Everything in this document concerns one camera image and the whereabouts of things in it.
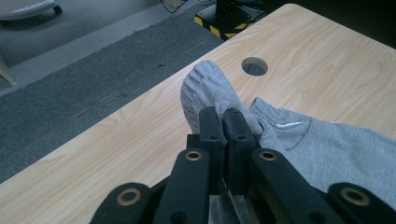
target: gray fabric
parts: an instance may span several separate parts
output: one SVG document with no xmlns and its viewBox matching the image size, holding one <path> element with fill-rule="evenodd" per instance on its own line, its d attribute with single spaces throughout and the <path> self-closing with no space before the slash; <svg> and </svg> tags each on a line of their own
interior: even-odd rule
<svg viewBox="0 0 396 224">
<path fill-rule="evenodd" d="M 395 140 L 368 129 L 277 109 L 260 98 L 247 110 L 222 71 L 210 61 L 196 64 L 188 73 L 180 101 L 193 133 L 199 133 L 201 109 L 214 106 L 222 119 L 225 110 L 236 108 L 250 129 L 262 135 L 261 146 L 281 152 L 312 186 L 327 192 L 334 183 L 357 184 L 396 209 Z M 223 197 L 211 198 L 214 223 L 251 223 L 242 196 L 231 196 L 231 201 L 227 195 Z"/>
</svg>

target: gray carpet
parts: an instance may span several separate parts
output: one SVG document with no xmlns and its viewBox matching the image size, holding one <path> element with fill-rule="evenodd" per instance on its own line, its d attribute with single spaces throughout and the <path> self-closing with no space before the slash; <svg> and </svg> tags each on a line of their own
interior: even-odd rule
<svg viewBox="0 0 396 224">
<path fill-rule="evenodd" d="M 223 41 L 195 6 L 0 98 L 0 183 Z"/>
</svg>

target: light wood tabletop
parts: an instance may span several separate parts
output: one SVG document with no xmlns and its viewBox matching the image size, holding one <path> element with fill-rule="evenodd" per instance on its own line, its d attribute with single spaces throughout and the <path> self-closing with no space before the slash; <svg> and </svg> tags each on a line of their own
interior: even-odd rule
<svg viewBox="0 0 396 224">
<path fill-rule="evenodd" d="M 266 61 L 264 76 L 242 70 L 250 57 Z M 0 223 L 88 223 L 116 186 L 167 177 L 191 133 L 181 83 L 202 60 L 224 71 L 245 106 L 259 96 L 396 138 L 396 50 L 285 5 L 0 185 Z"/>
</svg>

